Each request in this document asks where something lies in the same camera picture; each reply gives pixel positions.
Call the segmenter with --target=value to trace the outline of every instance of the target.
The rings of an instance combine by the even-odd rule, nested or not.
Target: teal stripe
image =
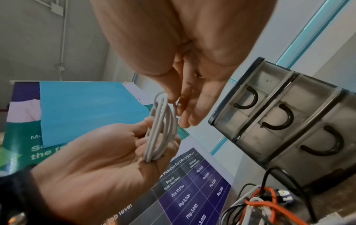
[[[349,0],[327,0],[276,64],[290,69],[348,2]],[[229,82],[237,83],[233,78]],[[226,142],[226,137],[221,138],[210,154],[215,155]]]

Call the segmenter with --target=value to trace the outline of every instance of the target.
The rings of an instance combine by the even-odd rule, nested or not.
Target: black wristband
[[[27,225],[70,225],[51,212],[43,199],[28,166],[9,176],[0,178],[0,225],[7,224],[14,215],[23,212]]]

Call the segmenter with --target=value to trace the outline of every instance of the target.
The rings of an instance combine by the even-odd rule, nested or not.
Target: banner
[[[135,84],[123,85],[137,101],[152,108],[152,100]],[[65,145],[42,147],[41,112],[39,83],[15,83],[0,154],[3,173],[40,163]],[[178,153],[158,183],[101,225],[216,224],[233,176],[184,129],[178,134],[182,139]]]

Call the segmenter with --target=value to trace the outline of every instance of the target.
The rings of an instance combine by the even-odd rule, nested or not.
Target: black drawer handle
[[[252,87],[248,86],[247,87],[247,90],[249,92],[251,92],[251,94],[253,95],[253,100],[251,102],[251,104],[249,105],[246,105],[246,106],[242,106],[242,105],[239,105],[237,103],[234,104],[234,107],[238,108],[238,109],[250,109],[252,108],[253,106],[256,105],[256,103],[258,102],[258,93],[255,89],[253,89]]]
[[[294,114],[292,112],[292,110],[290,110],[290,108],[288,106],[286,106],[285,104],[280,104],[279,108],[281,108],[282,110],[284,110],[287,113],[287,121],[282,124],[282,125],[278,125],[278,126],[274,126],[274,125],[270,125],[269,123],[263,122],[262,126],[271,129],[271,130],[283,130],[286,129],[287,127],[289,127],[290,125],[292,125],[293,120],[294,120]]]
[[[329,125],[325,126],[324,130],[328,131],[335,138],[335,144],[331,149],[326,151],[317,151],[305,145],[301,145],[300,149],[316,156],[330,156],[339,153],[344,148],[344,139],[342,138],[342,135]]]

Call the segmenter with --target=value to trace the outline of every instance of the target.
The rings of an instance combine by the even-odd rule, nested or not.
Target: storage organizer
[[[356,172],[356,94],[258,58],[209,124],[265,169],[320,193]],[[274,176],[293,186],[280,174]]]

